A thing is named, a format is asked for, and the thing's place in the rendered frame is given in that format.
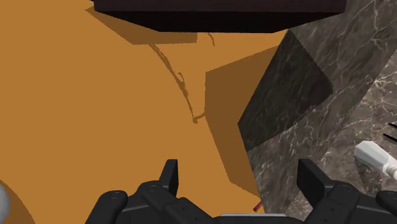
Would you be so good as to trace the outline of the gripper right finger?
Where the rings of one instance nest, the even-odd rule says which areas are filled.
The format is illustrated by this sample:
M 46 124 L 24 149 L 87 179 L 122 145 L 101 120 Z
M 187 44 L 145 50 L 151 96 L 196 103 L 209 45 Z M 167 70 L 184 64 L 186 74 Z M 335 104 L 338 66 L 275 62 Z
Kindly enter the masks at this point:
M 397 224 L 397 192 L 375 197 L 330 179 L 312 160 L 298 160 L 297 186 L 312 206 L 303 224 Z

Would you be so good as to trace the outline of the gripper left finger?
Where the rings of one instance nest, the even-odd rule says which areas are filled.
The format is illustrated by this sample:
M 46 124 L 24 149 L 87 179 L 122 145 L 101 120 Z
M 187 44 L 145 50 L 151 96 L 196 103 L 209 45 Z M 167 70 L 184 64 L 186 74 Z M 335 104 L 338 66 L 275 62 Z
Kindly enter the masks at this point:
M 177 198 L 178 186 L 178 161 L 168 159 L 160 178 L 140 184 L 133 195 L 103 193 L 85 224 L 218 224 L 190 200 Z

